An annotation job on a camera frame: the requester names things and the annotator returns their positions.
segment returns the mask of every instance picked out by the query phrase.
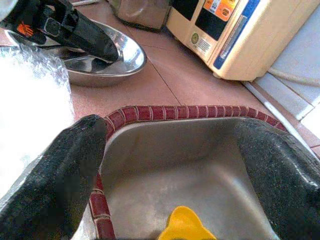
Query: metal bowl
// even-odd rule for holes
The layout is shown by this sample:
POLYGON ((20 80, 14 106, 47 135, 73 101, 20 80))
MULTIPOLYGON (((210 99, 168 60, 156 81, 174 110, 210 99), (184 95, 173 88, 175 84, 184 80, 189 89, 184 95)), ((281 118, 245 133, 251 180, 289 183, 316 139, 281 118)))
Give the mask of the metal bowl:
POLYGON ((128 76, 138 73, 147 62, 147 56, 142 47, 111 26, 94 22, 105 31, 118 48, 120 52, 118 61, 112 64, 106 63, 76 49, 61 47, 49 38, 44 45, 37 45, 14 32, 6 31, 6 34, 16 44, 37 46, 61 57, 69 71, 70 83, 75 85, 107 87, 118 84, 128 76))

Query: red tile edging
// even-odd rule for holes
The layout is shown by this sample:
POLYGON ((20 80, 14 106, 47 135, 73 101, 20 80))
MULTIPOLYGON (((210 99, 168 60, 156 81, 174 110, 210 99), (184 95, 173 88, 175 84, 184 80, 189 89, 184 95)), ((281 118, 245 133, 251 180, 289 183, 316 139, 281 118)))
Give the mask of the red tile edging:
MULTIPOLYGON (((281 122, 247 106, 126 106, 105 117, 107 140, 123 126, 138 122, 174 121, 221 117, 249 117, 262 120, 271 126, 286 131, 281 122)), ((91 193, 90 209, 97 238, 115 239, 109 207, 100 174, 91 193)))

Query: orange logo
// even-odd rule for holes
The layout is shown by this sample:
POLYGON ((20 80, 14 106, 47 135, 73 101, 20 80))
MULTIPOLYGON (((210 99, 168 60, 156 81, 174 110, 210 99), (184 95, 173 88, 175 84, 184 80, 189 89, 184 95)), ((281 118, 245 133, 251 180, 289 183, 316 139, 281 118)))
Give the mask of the orange logo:
POLYGON ((24 22, 21 22, 19 24, 17 30, 19 33, 25 35, 26 37, 32 37, 32 35, 34 34, 34 31, 31 29, 30 25, 27 25, 24 22))

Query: yellow sponge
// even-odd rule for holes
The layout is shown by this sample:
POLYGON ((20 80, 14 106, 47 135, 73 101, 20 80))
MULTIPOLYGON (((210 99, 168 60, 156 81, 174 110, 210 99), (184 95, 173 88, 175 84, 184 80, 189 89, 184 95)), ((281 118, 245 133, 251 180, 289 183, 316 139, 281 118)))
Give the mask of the yellow sponge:
POLYGON ((217 240, 201 223, 197 214, 186 206, 178 206, 169 216, 166 229, 158 240, 217 240))

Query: stainless steel sink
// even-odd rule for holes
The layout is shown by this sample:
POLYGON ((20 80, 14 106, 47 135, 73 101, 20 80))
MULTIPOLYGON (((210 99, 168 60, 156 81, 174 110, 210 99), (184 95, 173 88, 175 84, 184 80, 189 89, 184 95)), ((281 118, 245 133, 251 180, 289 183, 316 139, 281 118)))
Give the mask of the stainless steel sink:
POLYGON ((279 239, 238 149, 245 119, 135 123, 112 136, 100 171, 116 236, 156 238, 184 205, 218 239, 279 239))

